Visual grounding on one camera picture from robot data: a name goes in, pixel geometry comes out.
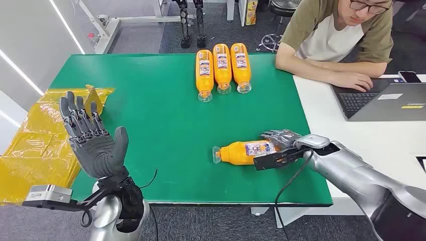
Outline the person's right hand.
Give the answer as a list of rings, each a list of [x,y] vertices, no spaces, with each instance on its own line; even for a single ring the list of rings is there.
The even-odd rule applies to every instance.
[[[366,92],[373,88],[372,80],[369,76],[353,72],[336,72],[330,77],[330,84],[350,88],[360,92]]]

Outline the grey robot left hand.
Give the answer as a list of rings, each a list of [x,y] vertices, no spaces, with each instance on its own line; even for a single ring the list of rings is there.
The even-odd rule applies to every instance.
[[[88,115],[83,98],[72,91],[60,98],[60,113],[71,148],[90,177],[106,178],[126,171],[124,160],[129,138],[125,127],[117,127],[112,136],[97,112],[97,104],[90,104]]]

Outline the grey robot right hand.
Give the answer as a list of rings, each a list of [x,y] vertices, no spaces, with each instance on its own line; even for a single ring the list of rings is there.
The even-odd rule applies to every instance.
[[[281,151],[293,148],[295,140],[300,138],[301,135],[284,129],[265,131],[260,137],[272,143],[276,150]]]

